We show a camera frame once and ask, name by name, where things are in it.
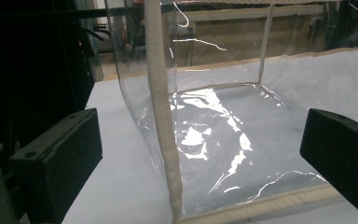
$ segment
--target wrinkled plastic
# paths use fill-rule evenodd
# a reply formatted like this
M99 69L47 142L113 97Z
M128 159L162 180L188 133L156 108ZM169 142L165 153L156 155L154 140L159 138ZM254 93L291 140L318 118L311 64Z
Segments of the wrinkled plastic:
M298 151L309 108L358 121L358 2L165 4L183 217L326 184ZM123 97L164 175L133 63L117 64Z
M145 45L145 5L140 0L124 0L123 4L118 5L107 2L107 8L118 7L124 15L115 15L110 13L108 17L112 45L114 49L115 63L117 66L117 75L121 92L129 112L134 122L138 126L147 148L150 150L150 161L155 167L158 174L161 175L160 188L161 194L165 194L163 203L166 212L172 219L172 210L169 202L168 187L165 178L164 161L161 156L155 115L151 100L151 93L147 79L147 63L146 63L146 45ZM170 33L168 26L174 25L174 14L171 10L165 11L163 14L163 30L166 35L164 41L165 62L167 66L167 78L169 80L169 88L171 92L175 92L175 64L172 57L171 47L172 41L168 38L175 33Z

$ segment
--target plastic enclosure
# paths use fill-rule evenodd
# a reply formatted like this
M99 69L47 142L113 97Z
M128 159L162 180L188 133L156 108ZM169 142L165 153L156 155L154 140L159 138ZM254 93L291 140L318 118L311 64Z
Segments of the plastic enclosure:
M183 223L285 193L326 188L326 180L298 152L308 110L358 121L358 2L255 2L160 4L161 24L154 28L162 41L149 42L163 48L159 56L172 112L172 121L165 121L172 122L180 159ZM145 13L134 10L131 1L125 7L129 15ZM127 30L115 39L119 82L150 162L169 176L151 97L150 77L156 74L147 75L151 63L142 63L154 54L146 47L148 36L145 42L135 38L148 34L139 21L131 33L130 17L110 17L112 33L123 24ZM167 211L170 203L175 210L172 190L161 186L171 193ZM178 220L173 212L172 222Z

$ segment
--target beige trim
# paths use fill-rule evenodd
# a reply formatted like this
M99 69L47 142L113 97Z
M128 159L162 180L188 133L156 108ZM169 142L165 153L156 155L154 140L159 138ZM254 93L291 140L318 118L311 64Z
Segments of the beige trim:
M258 217L275 211L298 206L306 203L316 203L322 200L340 196L331 185L325 184L308 189L299 189L282 193L251 203L235 205L211 213L205 213L182 220L181 224L225 224L252 217Z
M258 69L258 83L261 82L261 77L263 76L264 71L264 62L266 61L266 52L267 52L267 43L269 42L269 33L271 30L272 18L273 18L273 11L275 5L271 4L269 6L269 14L267 16L266 24L264 25L264 36L263 42L261 43L261 50L260 50L260 68Z
M172 209L172 224L182 214L182 176L172 125L164 57L161 8L158 0L145 1L147 76L156 120L158 142L164 160Z

